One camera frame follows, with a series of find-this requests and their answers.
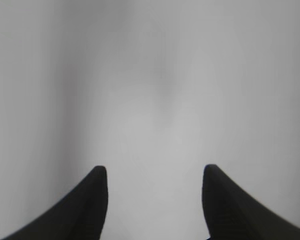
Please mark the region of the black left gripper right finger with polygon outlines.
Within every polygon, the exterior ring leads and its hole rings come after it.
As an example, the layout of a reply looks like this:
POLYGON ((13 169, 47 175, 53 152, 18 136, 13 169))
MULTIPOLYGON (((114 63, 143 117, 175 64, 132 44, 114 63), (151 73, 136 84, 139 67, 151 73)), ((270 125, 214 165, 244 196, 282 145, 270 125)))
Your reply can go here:
POLYGON ((202 209, 211 240, 300 240, 300 228, 262 205, 216 164, 204 167, 202 209))

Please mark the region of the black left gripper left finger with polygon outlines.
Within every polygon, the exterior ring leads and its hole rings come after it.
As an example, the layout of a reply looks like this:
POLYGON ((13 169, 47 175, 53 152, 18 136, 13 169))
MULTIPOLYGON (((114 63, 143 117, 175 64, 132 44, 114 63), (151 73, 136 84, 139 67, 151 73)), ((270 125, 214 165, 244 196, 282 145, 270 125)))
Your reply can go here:
POLYGON ((95 166, 67 195, 5 240, 99 240, 108 208, 105 166, 95 166))

